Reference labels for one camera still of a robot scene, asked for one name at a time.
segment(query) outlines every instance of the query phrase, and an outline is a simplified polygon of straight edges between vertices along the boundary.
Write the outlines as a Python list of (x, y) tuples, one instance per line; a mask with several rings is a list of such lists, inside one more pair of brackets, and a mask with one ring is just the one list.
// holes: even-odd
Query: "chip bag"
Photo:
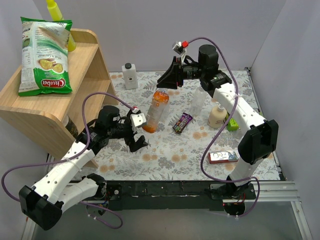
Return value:
[(22, 69), (19, 96), (71, 93), (68, 39), (71, 20), (45, 21), (21, 17)]

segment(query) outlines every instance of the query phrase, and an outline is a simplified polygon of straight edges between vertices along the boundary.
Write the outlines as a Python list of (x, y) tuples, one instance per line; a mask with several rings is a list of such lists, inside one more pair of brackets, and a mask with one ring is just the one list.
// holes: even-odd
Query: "floral pattern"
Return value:
[[(131, 106), (138, 106), (146, 114), (153, 93), (156, 91), (157, 79), (163, 73), (164, 71), (138, 72), (139, 87), (132, 90), (126, 90), (121, 72), (112, 72), (110, 75), (118, 97)], [(233, 74), (239, 85), (239, 94), (243, 95), (251, 107), (257, 109), (247, 72), (240, 70), (233, 71)], [(186, 80), (182, 88), (167, 91), (170, 96), (168, 117), (161, 120), (155, 133), (139, 129), (136, 136), (137, 139), (144, 135), (149, 144), (147, 147), (131, 153), (123, 139), (112, 139), (95, 157), (99, 168), (84, 167), (75, 178), (80, 179), (81, 176), (94, 171), (106, 180), (210, 180), (202, 174), (200, 160), (207, 145), (218, 131), (207, 124), (209, 113), (217, 101), (208, 95), (201, 114), (196, 116), (181, 134), (175, 133), (172, 128), (182, 113), (189, 112), (193, 93), (199, 86), (198, 80)], [(117, 107), (122, 116), (127, 114), (128, 109), (125, 106), (119, 104)], [(210, 151), (237, 151), (239, 142), (234, 132), (225, 129)], [(235, 165), (235, 163), (208, 164), (206, 156), (204, 169), (216, 178), (226, 179)], [(253, 175), (260, 180), (279, 180), (274, 155), (271, 154), (265, 159)]]

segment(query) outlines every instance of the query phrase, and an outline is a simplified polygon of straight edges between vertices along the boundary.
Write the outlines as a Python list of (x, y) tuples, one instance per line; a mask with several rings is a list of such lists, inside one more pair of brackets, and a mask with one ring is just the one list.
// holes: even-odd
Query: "wall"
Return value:
[(320, 2), (286, 1), (253, 66), (264, 114), (279, 124), (277, 153), (297, 184), (313, 239), (320, 239)]
[[(33, 0), (51, 19), (45, 0)], [(285, 0), (56, 0), (75, 28), (97, 33), (109, 70), (166, 70), (175, 41), (212, 38), (233, 69), (252, 66)], [(188, 48), (198, 58), (200, 41)]]
[[(10, 0), (0, 5), (0, 89), (21, 64), (22, 24), (20, 16), (41, 18), (32, 0)], [(41, 163), (47, 153), (0, 118), (0, 175), (16, 165)], [(6, 178), (8, 189), (16, 196), (23, 185), (31, 185), (44, 174), (44, 168), (16, 170)], [(20, 239), (26, 216), (19, 203), (0, 187), (0, 233), (2, 240)]]

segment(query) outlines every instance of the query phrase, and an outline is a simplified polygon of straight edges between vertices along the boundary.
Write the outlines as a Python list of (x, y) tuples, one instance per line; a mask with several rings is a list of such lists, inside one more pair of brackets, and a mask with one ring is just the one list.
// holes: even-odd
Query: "purple snack package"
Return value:
[(180, 134), (188, 125), (188, 123), (191, 122), (192, 119), (193, 119), (192, 116), (184, 112), (180, 117), (180, 119), (175, 123), (175, 125), (172, 128), (176, 133)]

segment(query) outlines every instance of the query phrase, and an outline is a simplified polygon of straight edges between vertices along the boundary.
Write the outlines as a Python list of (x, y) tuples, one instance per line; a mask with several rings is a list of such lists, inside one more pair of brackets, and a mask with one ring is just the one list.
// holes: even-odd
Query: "black bottle cap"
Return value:
[(128, 63), (126, 63), (126, 64), (124, 65), (124, 67), (125, 67), (126, 69), (130, 69), (132, 66), (131, 66), (131, 63), (128, 62)]

